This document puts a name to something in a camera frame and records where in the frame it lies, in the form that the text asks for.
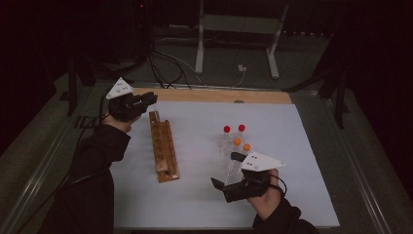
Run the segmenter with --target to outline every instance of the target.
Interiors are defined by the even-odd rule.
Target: wooden block
[[[159,182],[179,179],[169,121],[160,121],[158,111],[149,112],[155,167]]]

